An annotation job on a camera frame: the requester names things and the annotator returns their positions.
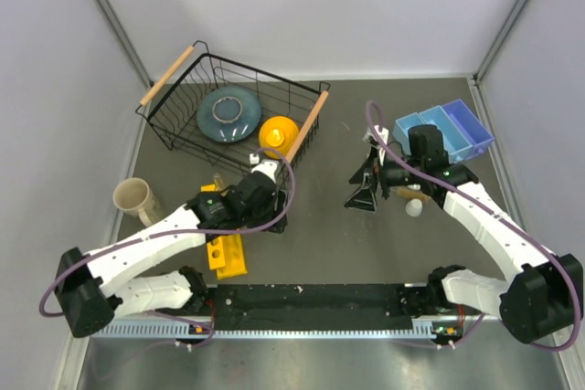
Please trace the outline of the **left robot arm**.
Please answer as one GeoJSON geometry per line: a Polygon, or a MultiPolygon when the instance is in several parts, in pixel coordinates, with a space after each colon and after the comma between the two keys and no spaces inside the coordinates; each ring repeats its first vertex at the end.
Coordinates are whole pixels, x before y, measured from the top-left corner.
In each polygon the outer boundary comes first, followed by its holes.
{"type": "Polygon", "coordinates": [[[53,291],[76,338],[93,335],[114,319],[159,309],[202,311],[207,286],[194,269],[146,278],[144,272],[234,230],[260,231],[284,216],[272,163],[221,191],[200,192],[172,214],[125,240],[82,252],[72,248],[58,263],[53,291]]]}

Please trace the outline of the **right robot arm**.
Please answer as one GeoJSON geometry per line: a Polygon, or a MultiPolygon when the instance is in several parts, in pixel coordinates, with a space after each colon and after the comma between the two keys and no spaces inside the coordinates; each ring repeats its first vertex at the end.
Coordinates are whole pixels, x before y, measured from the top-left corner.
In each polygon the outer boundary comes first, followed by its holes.
{"type": "Polygon", "coordinates": [[[426,299],[439,313],[464,305],[496,317],[518,341],[534,343],[554,332],[580,330],[583,269],[570,254],[558,256],[534,241],[487,193],[462,163],[451,163],[441,131],[432,124],[409,130],[410,153],[396,155],[388,131],[367,129],[370,152],[350,178],[356,191],[347,208],[374,212],[391,188],[416,185],[455,219],[496,263],[504,277],[478,275],[459,265],[435,269],[426,299]]]}

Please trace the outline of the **glass test tube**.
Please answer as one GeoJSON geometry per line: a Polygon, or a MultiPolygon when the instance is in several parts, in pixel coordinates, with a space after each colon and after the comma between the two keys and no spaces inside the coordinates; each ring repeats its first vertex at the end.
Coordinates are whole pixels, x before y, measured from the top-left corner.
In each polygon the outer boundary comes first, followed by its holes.
{"type": "Polygon", "coordinates": [[[223,193],[228,187],[220,173],[213,174],[213,184],[215,191],[218,193],[223,193]]]}

